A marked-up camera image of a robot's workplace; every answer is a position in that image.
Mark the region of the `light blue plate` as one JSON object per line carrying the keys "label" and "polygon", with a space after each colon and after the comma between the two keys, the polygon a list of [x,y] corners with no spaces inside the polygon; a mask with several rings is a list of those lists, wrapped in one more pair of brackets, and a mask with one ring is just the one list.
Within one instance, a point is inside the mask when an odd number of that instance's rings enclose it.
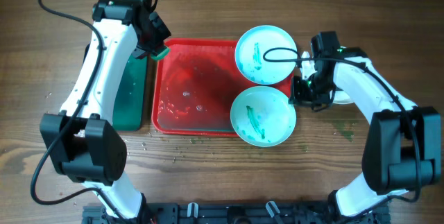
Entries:
{"label": "light blue plate", "polygon": [[255,86],[244,90],[233,101],[230,122],[246,143],[268,148],[291,136],[297,116],[283,92],[269,86]]}
{"label": "light blue plate", "polygon": [[237,42],[234,61],[240,73],[260,85],[283,81],[295,69],[296,42],[277,26],[262,25],[246,31]]}

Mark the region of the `white plate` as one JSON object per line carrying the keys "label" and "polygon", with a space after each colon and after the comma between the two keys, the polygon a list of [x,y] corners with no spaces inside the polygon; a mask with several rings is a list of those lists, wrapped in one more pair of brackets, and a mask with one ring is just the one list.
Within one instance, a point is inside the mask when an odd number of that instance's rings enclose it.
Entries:
{"label": "white plate", "polygon": [[333,104],[347,105],[354,103],[354,101],[350,98],[350,96],[341,89],[336,89],[334,91],[331,91],[330,95],[333,98],[332,101]]}

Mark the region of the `green cleaning sponge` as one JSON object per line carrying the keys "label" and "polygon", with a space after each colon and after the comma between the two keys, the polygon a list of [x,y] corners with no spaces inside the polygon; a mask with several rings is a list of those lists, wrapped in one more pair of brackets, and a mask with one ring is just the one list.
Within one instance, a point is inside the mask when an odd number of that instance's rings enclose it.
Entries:
{"label": "green cleaning sponge", "polygon": [[170,48],[162,45],[159,46],[158,48],[156,48],[155,50],[153,50],[150,54],[151,59],[155,60],[155,61],[160,61],[163,58],[166,57],[166,55],[169,53]]}

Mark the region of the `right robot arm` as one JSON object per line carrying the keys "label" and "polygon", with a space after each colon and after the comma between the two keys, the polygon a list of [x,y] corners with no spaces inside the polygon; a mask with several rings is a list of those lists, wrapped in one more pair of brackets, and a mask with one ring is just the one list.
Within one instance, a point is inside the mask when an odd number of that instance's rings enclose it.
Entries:
{"label": "right robot arm", "polygon": [[441,178],[441,116],[403,97],[375,70],[359,47],[339,44],[334,31],[311,39],[311,53],[298,55],[302,75],[292,80],[289,103],[314,112],[344,92],[369,122],[362,172],[329,195],[333,221],[361,218],[390,200],[414,203],[424,186]]}

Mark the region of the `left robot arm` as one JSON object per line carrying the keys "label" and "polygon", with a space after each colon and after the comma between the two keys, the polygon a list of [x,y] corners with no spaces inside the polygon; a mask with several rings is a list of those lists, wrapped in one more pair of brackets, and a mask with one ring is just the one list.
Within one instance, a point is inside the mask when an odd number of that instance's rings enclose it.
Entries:
{"label": "left robot arm", "polygon": [[59,113],[45,114],[40,132],[60,175],[101,201],[109,223],[154,223],[143,193],[124,168],[127,148],[113,128],[114,103],[128,59],[163,59],[170,31],[156,13],[158,0],[98,0],[87,26],[92,37],[79,77]]}

